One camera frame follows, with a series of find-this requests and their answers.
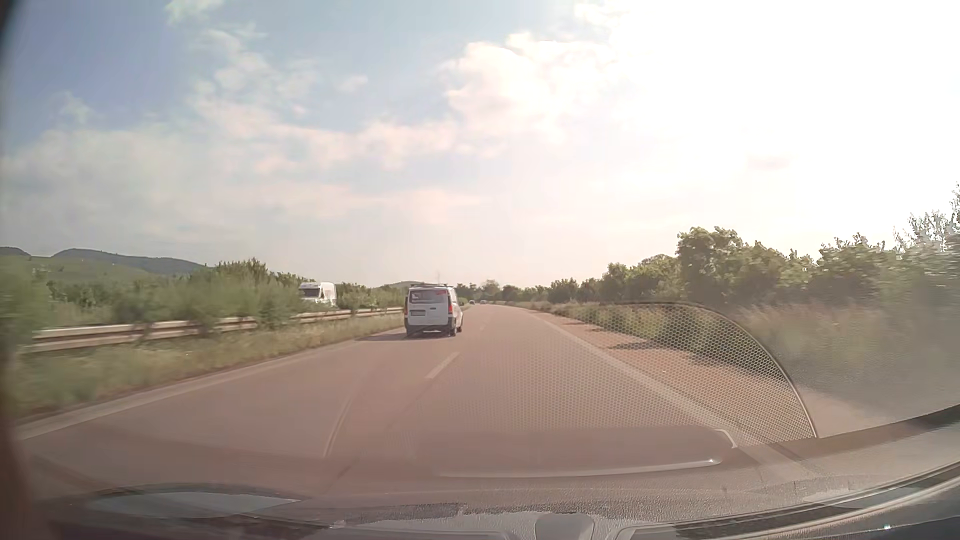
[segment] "guardrail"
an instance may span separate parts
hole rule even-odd
[[[400,313],[402,307],[387,307],[386,309],[349,309],[337,311],[318,311],[299,313],[291,317],[301,324],[320,323],[349,319],[350,317],[375,317]],[[217,321],[214,331],[253,330],[257,326],[253,317],[227,317]],[[34,333],[34,343],[23,348],[25,353],[47,353],[64,351],[67,349],[83,349],[86,347],[100,347],[102,345],[119,345],[134,343],[143,340],[169,339],[200,335],[205,328],[192,321],[161,321],[153,324],[132,325],[103,325],[95,327],[66,327],[37,331]]]

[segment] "roadside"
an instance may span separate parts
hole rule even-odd
[[[539,310],[530,312],[770,441],[810,436],[812,433],[804,429],[807,415],[819,437],[883,426],[897,420],[794,380],[794,387],[803,400],[800,403],[785,380],[657,345],[577,318]]]
[[[271,331],[21,355],[10,375],[14,414],[25,419],[98,403],[402,325],[400,314],[353,317]]]

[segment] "distant car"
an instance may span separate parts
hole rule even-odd
[[[464,313],[457,301],[457,291],[443,283],[411,286],[403,302],[403,326],[407,337],[424,331],[456,336],[464,329]]]

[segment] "mountain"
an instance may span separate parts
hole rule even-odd
[[[13,248],[11,246],[0,246],[0,255],[20,255],[23,257],[29,257],[30,254],[21,250],[20,248]]]
[[[59,259],[59,258],[80,258],[83,260],[96,260],[100,262],[107,262],[111,264],[122,264],[124,266],[131,266],[133,268],[139,268],[140,270],[145,270],[151,274],[163,274],[163,275],[177,275],[177,274],[189,274],[194,270],[203,268],[202,264],[198,264],[191,260],[183,260],[182,258],[169,258],[169,257],[134,257],[129,255],[117,255],[115,253],[107,253],[99,250],[86,250],[80,248],[70,248],[57,252],[53,254],[50,259]]]
[[[88,258],[0,255],[0,265],[27,274],[42,272],[46,280],[63,283],[132,282],[156,277],[140,268]]]

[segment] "white van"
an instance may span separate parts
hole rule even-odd
[[[403,302],[403,326],[407,337],[423,331],[441,331],[456,336],[464,329],[464,313],[457,291],[446,283],[412,285]]]
[[[331,282],[307,282],[300,284],[300,296],[305,302],[337,305],[337,287]]]

